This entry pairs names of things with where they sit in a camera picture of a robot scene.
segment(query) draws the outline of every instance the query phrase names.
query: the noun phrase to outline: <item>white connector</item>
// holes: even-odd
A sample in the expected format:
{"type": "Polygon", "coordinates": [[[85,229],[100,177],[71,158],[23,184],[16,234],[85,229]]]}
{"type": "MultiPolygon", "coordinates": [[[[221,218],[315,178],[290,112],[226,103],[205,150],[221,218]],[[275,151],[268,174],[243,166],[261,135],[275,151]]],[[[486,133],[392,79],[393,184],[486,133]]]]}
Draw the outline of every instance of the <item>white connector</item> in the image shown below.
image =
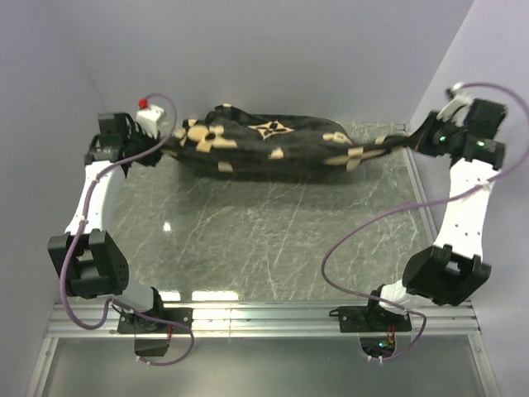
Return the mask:
{"type": "Polygon", "coordinates": [[[146,108],[138,110],[136,113],[136,122],[140,124],[143,132],[151,138],[158,139],[160,131],[158,127],[165,117],[165,110],[156,105],[149,105],[146,108]]]}

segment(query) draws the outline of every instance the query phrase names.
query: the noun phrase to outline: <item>black mounting bracket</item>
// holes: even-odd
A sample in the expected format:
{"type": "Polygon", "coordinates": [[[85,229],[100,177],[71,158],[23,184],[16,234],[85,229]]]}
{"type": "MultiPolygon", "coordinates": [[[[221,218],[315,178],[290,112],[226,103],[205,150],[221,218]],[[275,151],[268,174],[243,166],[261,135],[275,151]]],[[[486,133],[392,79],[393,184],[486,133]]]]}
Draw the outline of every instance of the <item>black mounting bracket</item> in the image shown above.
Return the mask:
{"type": "Polygon", "coordinates": [[[409,316],[395,315],[387,321],[370,318],[366,306],[340,306],[331,310],[329,317],[338,317],[341,333],[378,333],[387,332],[394,326],[395,332],[409,332],[412,322],[409,316]]]}
{"type": "MultiPolygon", "coordinates": [[[[193,324],[193,309],[170,308],[164,309],[162,319],[184,325],[191,329],[193,324]]],[[[183,334],[188,333],[185,329],[172,327],[166,324],[152,323],[136,316],[133,313],[122,313],[117,325],[117,333],[126,335],[136,334],[183,334]]],[[[162,357],[169,349],[170,338],[140,338],[134,339],[134,352],[140,357],[162,357]]]]}

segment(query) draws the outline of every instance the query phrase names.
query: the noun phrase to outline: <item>cable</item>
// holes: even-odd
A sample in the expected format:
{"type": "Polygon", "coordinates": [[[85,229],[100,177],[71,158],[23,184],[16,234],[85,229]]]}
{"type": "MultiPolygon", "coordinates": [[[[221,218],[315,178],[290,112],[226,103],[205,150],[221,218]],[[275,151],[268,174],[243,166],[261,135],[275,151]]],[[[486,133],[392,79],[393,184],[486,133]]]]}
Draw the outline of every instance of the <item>cable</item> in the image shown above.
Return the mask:
{"type": "MultiPolygon", "coordinates": [[[[463,86],[461,88],[473,88],[473,87],[495,89],[496,91],[500,91],[501,93],[505,93],[506,95],[511,97],[514,100],[514,102],[516,102],[522,108],[522,111],[523,111],[523,113],[524,113],[524,115],[526,117],[526,120],[527,120],[527,125],[529,125],[529,105],[527,105],[526,101],[524,101],[523,98],[520,97],[517,93],[515,93],[511,89],[509,89],[507,87],[504,87],[504,86],[502,86],[500,84],[482,83],[482,82],[463,84],[463,86]]],[[[520,165],[522,165],[524,162],[526,162],[527,158],[529,158],[529,145],[527,146],[526,151],[522,154],[520,159],[518,159],[518,161],[516,161],[513,165],[507,167],[503,171],[500,171],[498,174],[496,174],[492,178],[487,179],[487,182],[488,183],[494,182],[495,180],[498,180],[498,179],[500,179],[500,178],[502,178],[504,176],[507,176],[507,175],[511,174],[516,168],[518,168],[520,165]]],[[[345,240],[349,239],[350,237],[354,236],[360,230],[364,229],[365,227],[368,227],[370,224],[375,223],[375,222],[379,221],[382,218],[386,218],[386,217],[388,217],[390,215],[393,215],[395,213],[400,213],[400,212],[403,212],[403,211],[411,211],[413,209],[419,209],[419,208],[425,208],[425,207],[433,207],[433,206],[436,206],[436,205],[450,203],[452,201],[456,201],[456,200],[462,199],[464,197],[467,197],[467,196],[477,192],[478,190],[482,189],[483,187],[484,187],[483,185],[476,185],[473,188],[467,190],[466,192],[463,192],[462,194],[458,194],[458,195],[456,195],[454,197],[440,198],[438,200],[433,200],[433,201],[429,201],[429,202],[426,202],[426,203],[415,203],[415,204],[403,205],[401,207],[397,207],[397,208],[391,209],[389,211],[386,211],[384,213],[381,213],[380,215],[378,215],[378,216],[376,216],[376,217],[374,217],[374,218],[372,218],[372,219],[370,219],[368,221],[365,221],[365,222],[361,223],[358,227],[356,227],[355,229],[353,229],[352,231],[347,233],[337,243],[335,243],[329,249],[329,251],[323,256],[323,259],[322,259],[322,277],[332,287],[334,287],[334,288],[338,289],[339,291],[344,292],[346,294],[360,296],[361,298],[366,298],[366,299],[377,300],[377,301],[383,302],[385,304],[391,304],[392,306],[394,306],[397,309],[401,309],[401,310],[403,310],[405,312],[408,312],[409,314],[413,314],[413,315],[416,315],[416,316],[419,316],[419,317],[422,318],[421,327],[419,328],[419,330],[417,332],[417,335],[412,339],[412,341],[401,352],[399,352],[397,354],[394,354],[391,357],[386,357],[386,358],[383,359],[383,361],[390,361],[390,360],[394,360],[395,358],[399,358],[403,354],[408,352],[413,346],[415,346],[417,344],[418,340],[421,338],[422,334],[424,333],[424,330],[425,330],[426,325],[427,325],[427,317],[426,317],[426,315],[424,313],[419,313],[419,312],[416,312],[414,310],[406,310],[406,308],[404,306],[402,306],[401,304],[397,304],[396,302],[393,302],[391,300],[380,298],[379,296],[375,296],[375,295],[372,295],[372,294],[366,294],[364,292],[359,292],[359,291],[354,291],[352,289],[347,289],[345,287],[342,287],[342,286],[336,284],[335,282],[330,280],[329,277],[326,274],[326,263],[329,260],[329,257],[336,250],[336,248],[338,248],[345,240]]]]}
{"type": "Polygon", "coordinates": [[[127,307],[124,303],[119,302],[118,300],[113,299],[113,298],[107,298],[105,300],[105,302],[103,304],[101,320],[99,320],[99,322],[97,322],[95,324],[87,324],[87,323],[83,322],[83,320],[81,320],[79,317],[77,317],[77,315],[74,313],[74,311],[72,310],[72,307],[69,304],[68,295],[66,294],[66,275],[68,274],[69,264],[70,264],[70,262],[71,262],[71,260],[72,260],[72,258],[74,256],[75,247],[77,246],[77,244],[79,242],[79,238],[83,234],[84,228],[86,227],[86,224],[88,222],[87,221],[87,216],[88,216],[88,210],[90,208],[90,199],[92,198],[93,191],[95,190],[95,187],[98,184],[98,181],[104,175],[106,175],[108,172],[110,172],[111,170],[113,170],[113,169],[115,169],[115,168],[117,168],[117,167],[119,167],[121,165],[128,164],[128,163],[131,163],[133,161],[139,160],[139,159],[141,159],[141,158],[143,158],[143,157],[145,157],[147,155],[150,155],[150,154],[158,151],[170,139],[170,137],[172,135],[172,132],[176,128],[176,123],[177,123],[177,120],[178,120],[178,114],[177,114],[177,111],[176,111],[176,106],[174,105],[174,102],[171,100],[171,98],[169,98],[166,95],[163,95],[162,93],[151,93],[151,94],[149,94],[149,95],[147,95],[145,97],[145,99],[147,99],[147,100],[149,100],[151,98],[163,98],[169,103],[169,105],[170,105],[170,107],[171,107],[171,109],[173,111],[173,114],[174,114],[174,120],[173,120],[171,128],[169,130],[169,134],[167,134],[167,136],[165,136],[163,139],[161,139],[160,142],[158,142],[155,146],[151,147],[150,149],[148,149],[146,151],[143,151],[143,152],[141,152],[141,153],[139,153],[137,155],[132,155],[130,157],[127,157],[125,159],[121,159],[119,161],[116,161],[115,163],[110,164],[108,167],[106,167],[103,170],[101,170],[96,175],[95,180],[88,186],[87,193],[86,193],[86,196],[85,196],[85,199],[84,199],[84,202],[83,202],[83,211],[81,213],[81,221],[79,222],[79,228],[77,230],[77,233],[75,233],[75,236],[74,236],[74,239],[73,239],[72,243],[70,244],[68,250],[66,251],[66,256],[64,257],[62,269],[60,271],[60,287],[59,287],[59,289],[60,289],[60,300],[61,300],[61,302],[62,302],[62,304],[64,306],[64,311],[66,312],[66,314],[68,315],[70,320],[72,320],[76,325],[78,325],[79,327],[81,327],[83,329],[93,330],[93,329],[100,328],[107,321],[108,308],[109,308],[110,304],[111,303],[115,303],[115,304],[117,304],[118,306],[121,306],[124,309],[132,310],[134,312],[134,314],[136,314],[138,317],[144,318],[144,319],[152,321],[154,323],[161,323],[161,324],[171,325],[173,327],[181,328],[184,331],[189,332],[189,336],[191,337],[191,342],[189,344],[189,348],[179,359],[173,360],[173,361],[170,361],[170,362],[167,362],[167,363],[154,363],[154,362],[147,361],[145,359],[141,359],[143,362],[146,362],[146,363],[148,363],[150,365],[153,365],[153,366],[168,366],[168,365],[175,364],[177,362],[182,361],[193,350],[194,335],[193,335],[193,332],[191,331],[190,328],[185,327],[182,324],[178,324],[178,323],[175,323],[175,322],[163,320],[161,318],[154,318],[154,317],[146,316],[143,313],[137,312],[133,308],[127,307]]]}

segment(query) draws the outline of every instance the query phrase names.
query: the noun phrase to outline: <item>beige flower pattern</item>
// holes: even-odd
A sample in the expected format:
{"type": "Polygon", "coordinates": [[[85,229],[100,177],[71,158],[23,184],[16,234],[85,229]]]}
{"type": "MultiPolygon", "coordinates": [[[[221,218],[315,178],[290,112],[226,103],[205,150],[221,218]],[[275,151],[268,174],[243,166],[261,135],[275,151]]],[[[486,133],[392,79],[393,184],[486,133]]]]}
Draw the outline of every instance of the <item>beige flower pattern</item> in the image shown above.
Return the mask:
{"type": "Polygon", "coordinates": [[[343,132],[333,132],[333,133],[326,133],[323,134],[323,140],[324,141],[333,141],[336,143],[349,143],[350,145],[353,144],[352,140],[349,139],[349,137],[344,134],[343,132]]]}
{"type": "MultiPolygon", "coordinates": [[[[237,148],[237,142],[232,139],[226,139],[224,136],[223,126],[192,126],[188,129],[186,134],[187,139],[196,142],[197,146],[195,149],[203,153],[209,153],[212,148],[214,149],[235,149],[237,148]]],[[[185,138],[180,141],[180,145],[183,145],[185,138]]]]}

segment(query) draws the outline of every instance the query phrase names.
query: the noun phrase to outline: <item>glass panel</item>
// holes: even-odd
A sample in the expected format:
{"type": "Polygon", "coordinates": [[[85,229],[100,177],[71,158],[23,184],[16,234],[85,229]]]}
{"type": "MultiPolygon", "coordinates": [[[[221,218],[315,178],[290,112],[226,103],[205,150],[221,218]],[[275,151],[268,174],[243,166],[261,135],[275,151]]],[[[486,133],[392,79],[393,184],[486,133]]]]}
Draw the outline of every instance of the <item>glass panel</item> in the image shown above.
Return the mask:
{"type": "MultiPolygon", "coordinates": [[[[347,124],[358,142],[393,124],[347,124]]],[[[141,282],[182,300],[336,299],[320,275],[323,254],[360,222],[414,202],[398,152],[346,178],[315,184],[199,178],[165,158],[132,167],[114,216],[114,237],[141,282]]],[[[371,291],[400,278],[427,245],[418,212],[368,227],[335,253],[329,274],[371,291]]]]}
{"type": "Polygon", "coordinates": [[[134,361],[132,340],[63,339],[44,396],[484,396],[467,337],[419,346],[380,366],[357,337],[200,339],[185,361],[154,368],[134,361]]]}

